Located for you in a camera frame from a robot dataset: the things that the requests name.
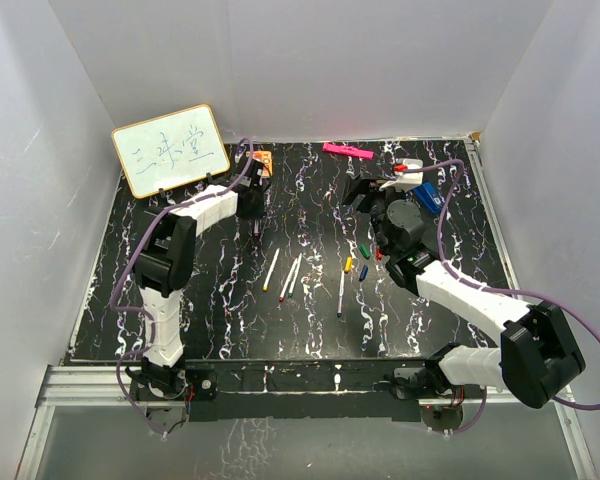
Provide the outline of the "yellow pen cap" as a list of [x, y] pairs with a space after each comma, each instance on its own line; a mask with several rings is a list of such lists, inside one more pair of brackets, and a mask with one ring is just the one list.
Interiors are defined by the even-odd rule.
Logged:
[[343, 272], [344, 272], [345, 274], [348, 274], [348, 273], [350, 273], [350, 272], [351, 272], [351, 270], [352, 270], [352, 267], [353, 267], [353, 258], [352, 258], [352, 257], [348, 257], [348, 258], [346, 259], [346, 261], [345, 261], [345, 265], [344, 265]]

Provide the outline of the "white pen yellow end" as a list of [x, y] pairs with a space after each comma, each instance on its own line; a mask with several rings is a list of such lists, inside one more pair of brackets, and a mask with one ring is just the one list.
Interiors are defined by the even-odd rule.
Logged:
[[269, 265], [269, 268], [268, 268], [268, 271], [267, 271], [267, 274], [266, 274], [266, 277], [265, 277], [265, 281], [264, 281], [263, 288], [262, 288], [263, 292], [266, 292], [269, 289], [271, 277], [272, 277], [273, 271], [275, 269], [275, 266], [276, 266], [277, 260], [279, 258], [279, 255], [280, 255], [280, 248], [277, 248], [276, 251], [275, 251], [275, 253], [274, 253], [274, 256], [273, 256], [273, 258], [271, 260], [271, 263]]

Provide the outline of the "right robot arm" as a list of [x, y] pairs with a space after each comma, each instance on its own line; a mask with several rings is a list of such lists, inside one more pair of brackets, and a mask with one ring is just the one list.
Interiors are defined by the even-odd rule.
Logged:
[[584, 372], [586, 362], [565, 314], [557, 305], [537, 305], [472, 287], [472, 278], [450, 273], [423, 242], [426, 225], [400, 181], [346, 178], [342, 202], [370, 217], [376, 244], [391, 279], [476, 326], [491, 348], [448, 345], [425, 362], [426, 385], [446, 397], [463, 385], [506, 389], [524, 405], [544, 406]]

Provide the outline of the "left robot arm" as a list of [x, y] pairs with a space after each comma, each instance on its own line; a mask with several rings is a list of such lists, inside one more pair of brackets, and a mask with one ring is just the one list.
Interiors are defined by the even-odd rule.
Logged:
[[159, 397], [174, 399], [187, 388], [180, 301], [193, 274], [197, 238], [230, 217], [259, 220], [264, 216], [270, 168], [257, 158], [240, 165], [242, 170], [227, 185], [210, 184], [167, 211], [133, 266], [146, 337], [140, 369], [126, 373]]

